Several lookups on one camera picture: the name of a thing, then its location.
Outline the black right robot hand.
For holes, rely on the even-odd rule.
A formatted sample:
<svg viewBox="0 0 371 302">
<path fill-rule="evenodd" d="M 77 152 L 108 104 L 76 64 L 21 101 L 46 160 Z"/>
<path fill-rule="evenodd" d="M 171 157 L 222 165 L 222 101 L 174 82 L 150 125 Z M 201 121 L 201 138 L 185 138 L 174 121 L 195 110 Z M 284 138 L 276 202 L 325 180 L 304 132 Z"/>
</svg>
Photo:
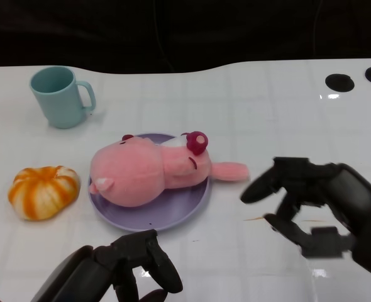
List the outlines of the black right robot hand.
<svg viewBox="0 0 371 302">
<path fill-rule="evenodd" d="M 340 258 L 349 251 L 358 265 L 371 273 L 371 183 L 346 164 L 316 165 L 308 158 L 276 157 L 273 166 L 242 193 L 245 204 L 261 201 L 285 189 L 276 213 L 264 219 L 307 259 Z M 341 235 L 334 226 L 302 231 L 292 220 L 301 206 L 328 206 L 349 231 Z"/>
</svg>

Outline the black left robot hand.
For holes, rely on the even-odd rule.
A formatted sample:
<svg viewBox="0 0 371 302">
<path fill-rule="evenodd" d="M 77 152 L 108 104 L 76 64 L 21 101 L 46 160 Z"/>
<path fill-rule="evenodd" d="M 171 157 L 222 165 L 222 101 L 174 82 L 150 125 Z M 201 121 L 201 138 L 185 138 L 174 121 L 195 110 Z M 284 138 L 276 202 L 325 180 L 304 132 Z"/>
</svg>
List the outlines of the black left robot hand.
<svg viewBox="0 0 371 302">
<path fill-rule="evenodd" d="M 139 297 L 133 269 L 142 267 L 160 289 Z M 161 249 L 156 230 L 124 235 L 108 246 L 85 245 L 50 274 L 33 301 L 100 301 L 113 288 L 118 301 L 164 301 L 183 290 L 180 276 Z"/>
</svg>

